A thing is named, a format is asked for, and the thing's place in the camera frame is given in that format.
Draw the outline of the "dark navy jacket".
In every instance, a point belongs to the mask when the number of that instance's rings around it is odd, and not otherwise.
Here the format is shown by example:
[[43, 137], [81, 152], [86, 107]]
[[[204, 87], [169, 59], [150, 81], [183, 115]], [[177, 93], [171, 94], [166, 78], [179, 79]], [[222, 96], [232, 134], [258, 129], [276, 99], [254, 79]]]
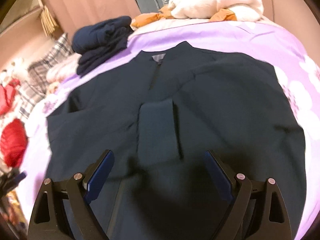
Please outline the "dark navy jacket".
[[55, 181], [114, 153], [91, 205], [111, 239], [209, 239], [228, 203], [206, 170], [207, 150], [250, 179], [274, 178], [298, 231], [305, 137], [266, 62], [187, 42], [143, 51], [74, 89], [47, 122]]

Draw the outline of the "folded navy clothes stack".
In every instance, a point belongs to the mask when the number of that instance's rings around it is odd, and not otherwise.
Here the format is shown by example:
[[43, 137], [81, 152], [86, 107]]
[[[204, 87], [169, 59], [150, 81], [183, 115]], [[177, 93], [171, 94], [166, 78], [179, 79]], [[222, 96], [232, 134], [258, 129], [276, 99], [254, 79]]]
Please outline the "folded navy clothes stack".
[[72, 49], [81, 55], [76, 74], [83, 77], [126, 49], [133, 33], [131, 21], [129, 16], [120, 16], [77, 30], [72, 39]]

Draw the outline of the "red garment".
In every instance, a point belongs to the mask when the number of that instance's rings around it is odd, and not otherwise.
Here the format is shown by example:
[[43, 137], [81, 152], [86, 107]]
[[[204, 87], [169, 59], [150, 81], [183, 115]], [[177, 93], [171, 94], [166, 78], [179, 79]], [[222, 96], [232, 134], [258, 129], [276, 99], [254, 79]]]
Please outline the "red garment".
[[27, 143], [27, 135], [20, 119], [14, 119], [5, 126], [1, 134], [1, 153], [8, 167], [20, 167]]
[[12, 112], [16, 107], [17, 86], [20, 84], [20, 80], [14, 78], [7, 85], [1, 85], [0, 115]]

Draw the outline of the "plaid grey white cloth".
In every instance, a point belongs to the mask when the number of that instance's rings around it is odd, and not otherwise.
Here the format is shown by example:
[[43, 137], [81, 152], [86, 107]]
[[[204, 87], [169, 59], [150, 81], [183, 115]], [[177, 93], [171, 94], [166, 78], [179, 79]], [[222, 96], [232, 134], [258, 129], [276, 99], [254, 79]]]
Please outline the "plaid grey white cloth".
[[28, 78], [22, 82], [18, 89], [20, 96], [18, 119], [25, 122], [29, 118], [36, 104], [46, 97], [49, 86], [46, 78], [48, 71], [72, 54], [73, 50], [68, 40], [68, 34], [63, 33], [44, 57], [29, 65], [27, 68]]

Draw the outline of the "purple floral bed sheet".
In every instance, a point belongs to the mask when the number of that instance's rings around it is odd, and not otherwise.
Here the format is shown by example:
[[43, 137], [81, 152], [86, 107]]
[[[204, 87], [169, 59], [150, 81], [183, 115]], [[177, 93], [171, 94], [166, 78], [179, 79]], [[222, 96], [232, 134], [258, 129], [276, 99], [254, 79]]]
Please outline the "purple floral bed sheet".
[[303, 45], [282, 27], [253, 22], [217, 22], [186, 25], [153, 31], [130, 38], [128, 47], [95, 70], [67, 78], [45, 105], [35, 107], [30, 116], [31, 137], [21, 168], [27, 177], [17, 189], [26, 219], [43, 182], [52, 150], [47, 118], [69, 94], [92, 78], [129, 63], [141, 52], [160, 53], [182, 42], [192, 47], [221, 53], [241, 53], [273, 66], [278, 83], [287, 97], [296, 122], [305, 137], [306, 198], [295, 239], [310, 229], [319, 212], [319, 79], [317, 66]]

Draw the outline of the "pink curtain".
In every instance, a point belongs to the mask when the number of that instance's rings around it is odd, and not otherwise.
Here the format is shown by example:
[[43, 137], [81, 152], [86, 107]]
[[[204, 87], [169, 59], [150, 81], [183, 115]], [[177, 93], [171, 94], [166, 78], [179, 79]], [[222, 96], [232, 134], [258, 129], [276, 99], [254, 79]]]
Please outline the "pink curtain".
[[118, 16], [141, 13], [136, 0], [42, 0], [60, 28], [72, 37], [79, 28]]

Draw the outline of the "white plush duck toy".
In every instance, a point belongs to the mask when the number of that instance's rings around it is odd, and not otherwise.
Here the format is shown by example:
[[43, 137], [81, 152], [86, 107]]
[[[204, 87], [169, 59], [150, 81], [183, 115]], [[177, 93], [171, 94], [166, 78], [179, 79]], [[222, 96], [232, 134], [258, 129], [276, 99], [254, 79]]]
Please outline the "white plush duck toy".
[[262, 0], [169, 0], [159, 12], [136, 16], [135, 29], [168, 19], [205, 19], [210, 22], [260, 20], [264, 13]]

